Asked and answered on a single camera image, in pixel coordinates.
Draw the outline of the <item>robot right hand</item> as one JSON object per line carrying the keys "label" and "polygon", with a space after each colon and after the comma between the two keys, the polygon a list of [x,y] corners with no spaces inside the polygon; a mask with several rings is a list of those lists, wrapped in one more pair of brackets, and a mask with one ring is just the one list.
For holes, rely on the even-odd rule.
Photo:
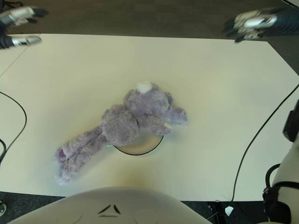
{"label": "robot right hand", "polygon": [[223,32],[236,43],[268,36],[298,35],[299,9],[273,7],[245,12],[228,20]]}

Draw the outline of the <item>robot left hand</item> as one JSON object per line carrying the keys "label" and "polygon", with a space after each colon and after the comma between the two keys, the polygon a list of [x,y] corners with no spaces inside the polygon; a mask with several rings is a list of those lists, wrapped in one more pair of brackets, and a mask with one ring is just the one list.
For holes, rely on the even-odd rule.
{"label": "robot left hand", "polygon": [[6,31],[9,28],[26,23],[37,23],[34,17],[43,18],[49,12],[39,7],[17,7],[0,14],[0,49],[8,49],[15,46],[29,46],[38,44],[42,39],[38,35],[9,36]]}

